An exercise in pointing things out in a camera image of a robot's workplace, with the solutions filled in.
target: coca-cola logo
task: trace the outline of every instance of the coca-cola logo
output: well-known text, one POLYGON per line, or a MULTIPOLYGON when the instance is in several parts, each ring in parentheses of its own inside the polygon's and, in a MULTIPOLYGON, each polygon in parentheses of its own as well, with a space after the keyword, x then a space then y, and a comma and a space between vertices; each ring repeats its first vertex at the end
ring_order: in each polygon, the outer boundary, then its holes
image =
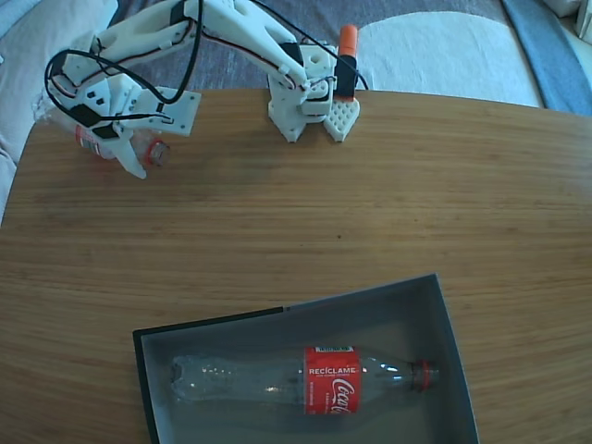
POLYGON ((333 400, 331 401, 331 413, 351 413, 350 395, 355 393, 355 388, 345 379, 333 381, 333 400))

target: wood grain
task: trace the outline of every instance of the wood grain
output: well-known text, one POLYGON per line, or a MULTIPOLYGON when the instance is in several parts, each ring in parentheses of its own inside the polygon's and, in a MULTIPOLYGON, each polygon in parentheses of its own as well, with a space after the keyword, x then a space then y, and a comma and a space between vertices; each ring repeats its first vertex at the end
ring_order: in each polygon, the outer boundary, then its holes
POLYGON ((131 331, 437 271, 484 443, 592 441, 592 125, 366 92, 343 144, 206 92, 141 181, 36 128, 0 230, 0 441, 148 442, 131 331))

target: white robotic arm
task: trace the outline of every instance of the white robotic arm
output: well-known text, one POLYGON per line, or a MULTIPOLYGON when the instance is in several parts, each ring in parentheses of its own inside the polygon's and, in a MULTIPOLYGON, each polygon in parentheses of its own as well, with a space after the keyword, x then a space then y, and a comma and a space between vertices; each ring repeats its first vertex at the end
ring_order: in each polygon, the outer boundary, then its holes
POLYGON ((307 123, 321 121, 336 140, 343 140, 360 108, 355 99, 333 100, 335 59, 315 45, 298 45, 249 0, 166 0, 148 7, 82 39, 78 47, 90 51, 57 55, 46 72, 48 92, 89 137, 143 179, 146 173, 130 145, 133 131, 189 135, 200 94, 159 87, 159 97, 152 85, 141 85, 120 67, 177 51, 195 42, 200 29, 203 37, 242 51, 267 73, 269 116, 288 141, 295 142, 307 123))

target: box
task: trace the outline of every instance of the box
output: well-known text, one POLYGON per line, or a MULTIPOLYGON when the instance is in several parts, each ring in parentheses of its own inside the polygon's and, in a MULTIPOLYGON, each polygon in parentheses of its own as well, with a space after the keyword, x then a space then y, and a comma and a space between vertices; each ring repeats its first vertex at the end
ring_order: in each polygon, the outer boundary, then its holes
POLYGON ((477 443, 463 366, 438 284, 430 275, 319 301, 133 332, 142 399, 153 444, 477 443), (406 391, 363 415, 289 416, 274 405, 179 401, 176 355, 255 354, 291 347, 370 346, 407 361, 438 364, 439 382, 406 391))

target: plastic bottle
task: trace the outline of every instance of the plastic bottle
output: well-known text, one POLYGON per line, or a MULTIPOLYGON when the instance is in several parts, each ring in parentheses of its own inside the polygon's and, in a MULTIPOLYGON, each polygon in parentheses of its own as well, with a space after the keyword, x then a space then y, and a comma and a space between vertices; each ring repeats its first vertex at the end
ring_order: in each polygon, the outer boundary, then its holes
POLYGON ((309 347, 257 361, 177 356, 170 377, 184 401, 275 403, 295 413, 325 414, 355 413, 397 392, 424 391, 438 381, 438 370, 427 361, 409 363, 354 347, 309 347))
MULTIPOLYGON (((52 110, 47 118, 67 132, 74 134, 76 142, 83 148, 91 150, 91 152, 103 157, 103 159, 115 159, 115 155, 111 150, 102 146, 99 140, 93 137, 88 130, 58 109, 52 110)), ((170 156, 170 147, 148 129, 135 129, 130 142, 134 153, 145 165, 161 167, 170 156)))

